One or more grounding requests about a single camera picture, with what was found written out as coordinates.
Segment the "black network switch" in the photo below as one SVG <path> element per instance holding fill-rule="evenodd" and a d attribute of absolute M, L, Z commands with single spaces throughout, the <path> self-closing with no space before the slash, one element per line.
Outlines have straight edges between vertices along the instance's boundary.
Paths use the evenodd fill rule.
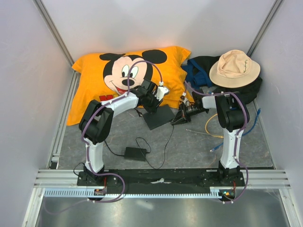
<path fill-rule="evenodd" d="M 168 105 L 159 107 L 155 113 L 143 114 L 143 118 L 150 130 L 171 122 L 174 116 L 173 111 Z"/>

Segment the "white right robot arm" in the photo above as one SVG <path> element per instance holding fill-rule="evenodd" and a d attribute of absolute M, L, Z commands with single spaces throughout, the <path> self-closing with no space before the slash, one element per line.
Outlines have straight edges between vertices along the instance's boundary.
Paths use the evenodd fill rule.
<path fill-rule="evenodd" d="M 238 92 L 217 95 L 193 93 L 194 103 L 181 103 L 172 125 L 191 121 L 191 116 L 216 109 L 223 129 L 223 153 L 219 161 L 216 178 L 220 185 L 228 186 L 234 179 L 241 179 L 239 164 L 240 142 L 244 129 L 250 120 L 249 112 Z"/>

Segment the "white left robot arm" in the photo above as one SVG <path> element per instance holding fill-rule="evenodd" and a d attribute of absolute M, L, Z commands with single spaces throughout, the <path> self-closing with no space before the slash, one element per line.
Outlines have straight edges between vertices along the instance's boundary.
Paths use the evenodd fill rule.
<path fill-rule="evenodd" d="M 90 101 L 80 123 L 81 139 L 86 144 L 86 163 L 84 172 L 93 186 L 104 181 L 103 142 L 108 137 L 112 120 L 117 115 L 142 106 L 147 113 L 143 115 L 150 130 L 169 123 L 174 114 L 168 105 L 160 106 L 169 89 L 160 82 L 144 80 L 140 86 L 128 89 L 124 94 L 99 102 Z"/>

